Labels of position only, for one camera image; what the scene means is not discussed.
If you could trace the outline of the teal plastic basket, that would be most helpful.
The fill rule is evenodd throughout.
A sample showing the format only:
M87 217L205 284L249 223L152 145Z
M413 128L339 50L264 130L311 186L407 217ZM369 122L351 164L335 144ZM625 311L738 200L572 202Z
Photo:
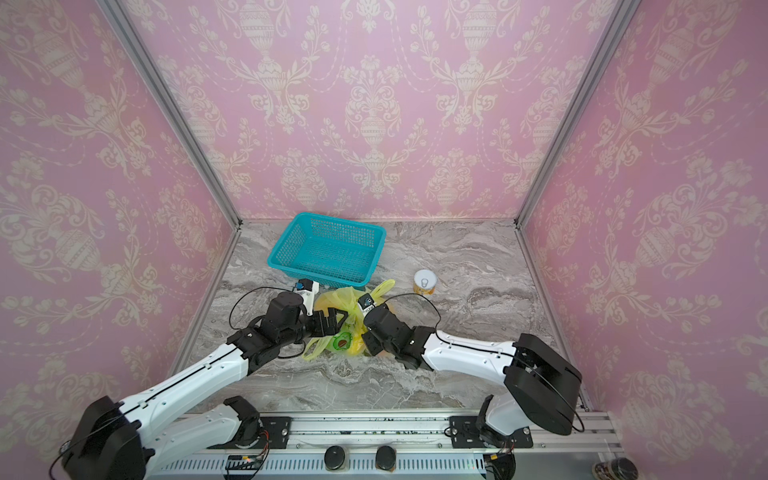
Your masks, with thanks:
M302 212L280 236L267 265L332 288L362 288L377 268L386 236L381 226Z

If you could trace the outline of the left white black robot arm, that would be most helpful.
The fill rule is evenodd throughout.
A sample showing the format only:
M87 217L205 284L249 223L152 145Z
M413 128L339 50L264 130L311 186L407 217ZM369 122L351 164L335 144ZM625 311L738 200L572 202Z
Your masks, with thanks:
M193 418L186 414L278 359L284 347L339 333L348 313L334 307L317 310L314 297L308 291L282 291L265 314L192 366L122 400L108 395L95 400L53 463L70 479L145 479L211 446L248 449L267 441L260 413L241 396Z

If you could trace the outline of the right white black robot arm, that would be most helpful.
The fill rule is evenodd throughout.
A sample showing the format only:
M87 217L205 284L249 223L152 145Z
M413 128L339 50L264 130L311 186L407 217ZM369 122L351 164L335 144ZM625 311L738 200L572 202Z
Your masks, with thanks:
M582 375L539 337L523 333L515 341L485 342L410 327L385 304L361 310L362 339L371 354L385 351L407 369L461 373L506 389L487 396L476 417L484 443L504 448L515 432L531 426L561 436L576 429Z

